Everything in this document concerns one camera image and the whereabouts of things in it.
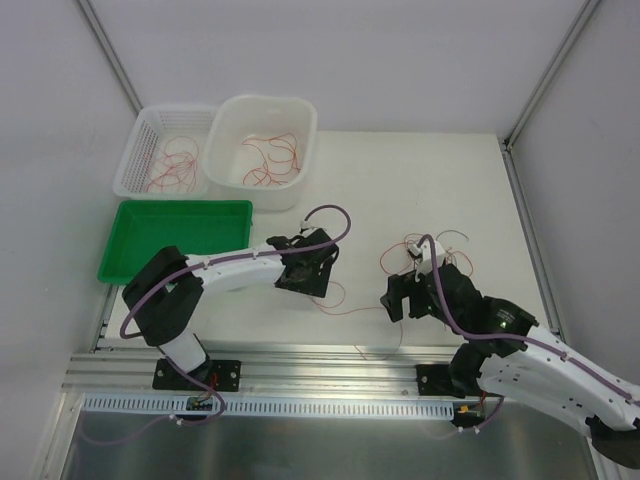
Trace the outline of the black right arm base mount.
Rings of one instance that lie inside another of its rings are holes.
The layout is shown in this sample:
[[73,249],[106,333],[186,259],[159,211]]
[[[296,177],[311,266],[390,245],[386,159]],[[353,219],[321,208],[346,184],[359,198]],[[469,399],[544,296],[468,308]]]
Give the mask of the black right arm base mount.
[[463,399],[482,395],[482,391],[477,387],[465,389],[456,386],[452,382],[447,364],[418,364],[415,366],[415,372],[420,396],[447,396]]

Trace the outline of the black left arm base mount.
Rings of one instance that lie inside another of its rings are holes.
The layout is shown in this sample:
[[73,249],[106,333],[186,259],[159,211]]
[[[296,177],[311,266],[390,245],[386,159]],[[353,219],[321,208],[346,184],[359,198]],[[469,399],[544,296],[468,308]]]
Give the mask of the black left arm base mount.
[[[209,359],[195,370],[188,372],[191,378],[219,392],[237,392],[242,363],[238,360]],[[202,391],[202,388],[180,375],[167,359],[156,363],[152,389],[159,391]]]

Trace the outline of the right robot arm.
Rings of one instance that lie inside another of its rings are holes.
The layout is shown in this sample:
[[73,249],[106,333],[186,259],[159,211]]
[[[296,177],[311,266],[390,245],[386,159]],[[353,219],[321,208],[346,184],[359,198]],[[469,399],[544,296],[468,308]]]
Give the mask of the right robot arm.
[[602,456],[639,467],[639,388],[579,354],[514,303],[484,296],[454,265],[387,279],[392,322],[430,316],[464,341],[445,366],[417,368],[426,395],[511,398],[589,438]]

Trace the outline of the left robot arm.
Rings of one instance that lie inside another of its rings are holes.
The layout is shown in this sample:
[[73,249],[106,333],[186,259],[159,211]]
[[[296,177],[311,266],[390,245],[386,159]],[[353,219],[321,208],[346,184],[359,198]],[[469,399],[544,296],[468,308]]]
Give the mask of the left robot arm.
[[185,387],[199,389],[210,377],[209,356],[188,324],[203,296],[269,285],[323,298],[338,256],[337,242],[323,229],[272,236],[256,248],[227,254],[185,255],[165,247],[122,297],[139,336],[168,359]]

